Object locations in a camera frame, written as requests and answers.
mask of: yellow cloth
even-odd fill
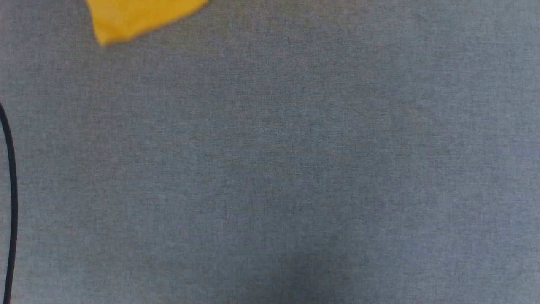
[[[129,41],[203,7],[208,0],[86,0],[102,47]]]

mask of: black cable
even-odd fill
[[[11,301],[11,286],[15,270],[15,252],[17,251],[17,223],[18,223],[18,195],[17,195],[17,168],[15,166],[15,147],[8,117],[0,103],[0,121],[4,129],[5,143],[8,146],[9,180],[11,183],[11,233],[9,237],[8,269],[5,275],[4,304]]]

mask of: gray fabric surface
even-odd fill
[[[2,0],[13,303],[539,303],[539,16],[214,0],[102,50]]]

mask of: gray carpet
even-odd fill
[[[539,303],[538,0],[0,2],[13,303]],[[0,149],[0,258],[9,183]]]

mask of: yellow fabric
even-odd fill
[[[208,0],[86,0],[94,31],[104,47],[193,14]]]

